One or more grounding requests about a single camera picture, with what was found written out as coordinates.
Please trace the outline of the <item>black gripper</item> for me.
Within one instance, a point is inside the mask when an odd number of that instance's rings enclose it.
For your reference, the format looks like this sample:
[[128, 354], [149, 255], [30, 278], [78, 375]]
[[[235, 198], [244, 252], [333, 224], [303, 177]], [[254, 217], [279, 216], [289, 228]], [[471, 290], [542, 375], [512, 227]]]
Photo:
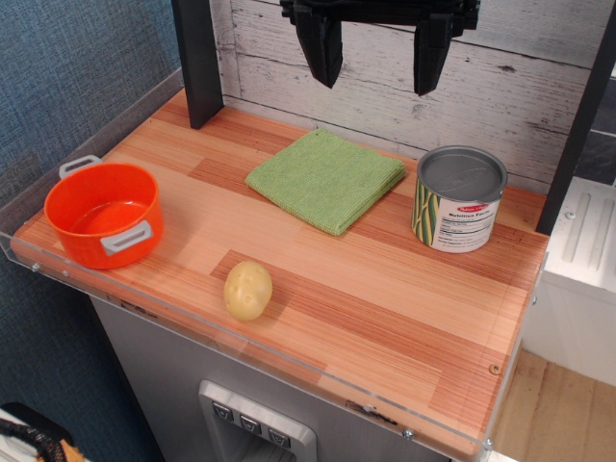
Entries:
[[313, 77], [332, 88], [343, 63], [342, 22], [417, 26], [414, 37], [414, 92], [434, 91], [447, 58], [453, 21], [474, 30], [480, 2], [459, 1], [280, 1], [282, 16], [296, 34]]

